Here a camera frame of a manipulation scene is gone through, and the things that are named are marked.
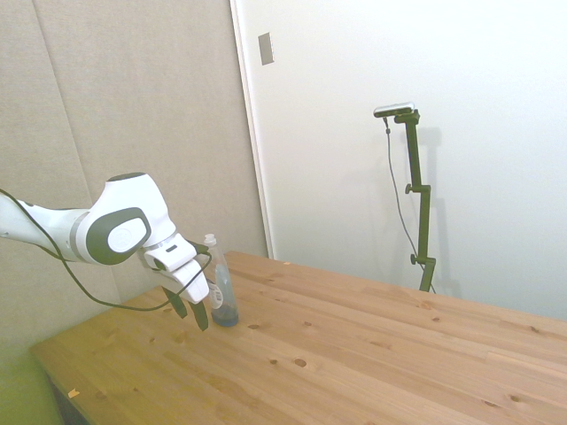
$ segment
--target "black metal stand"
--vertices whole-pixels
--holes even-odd
[[[406,193],[415,192],[421,195],[419,206],[419,240],[417,243],[417,257],[411,254],[411,264],[423,265],[422,282],[419,290],[429,292],[431,279],[435,270],[436,260],[427,256],[429,243],[429,210],[431,201],[431,186],[422,184],[422,174],[419,166],[419,151],[417,149],[416,125],[419,123],[419,111],[396,115],[394,121],[406,125],[406,136],[408,138],[409,170],[411,173],[411,184],[406,186]]]

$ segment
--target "beige acoustic panel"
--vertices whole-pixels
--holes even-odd
[[[267,255],[229,1],[36,3],[91,196],[146,172],[184,236]],[[113,270],[122,300],[161,279]]]
[[[0,187],[49,208],[91,202],[30,1],[0,2]],[[110,270],[73,269],[94,294],[119,300]],[[58,261],[0,238],[1,423],[60,423],[45,375],[27,350],[101,311]]]

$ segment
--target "wall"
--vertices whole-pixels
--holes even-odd
[[[145,171],[184,236],[266,255],[228,2],[4,1],[0,93],[2,189],[89,207]],[[162,279],[137,261],[72,269],[120,302]],[[59,423],[27,350],[102,309],[34,246],[1,240],[0,269],[0,422]]]
[[[442,294],[567,319],[567,6],[234,0],[277,259],[417,288],[380,105],[413,101]],[[270,32],[275,63],[262,66]],[[391,121],[401,209],[418,195]]]

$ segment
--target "blue liquid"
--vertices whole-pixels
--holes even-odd
[[[211,311],[211,316],[215,323],[229,327],[238,323],[238,310],[232,305],[223,304],[219,308]]]

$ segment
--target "wood knot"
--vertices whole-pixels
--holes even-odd
[[[183,331],[181,334],[179,334],[178,336],[175,337],[175,341],[178,344],[182,344],[183,341],[185,341],[187,339],[187,331]]]

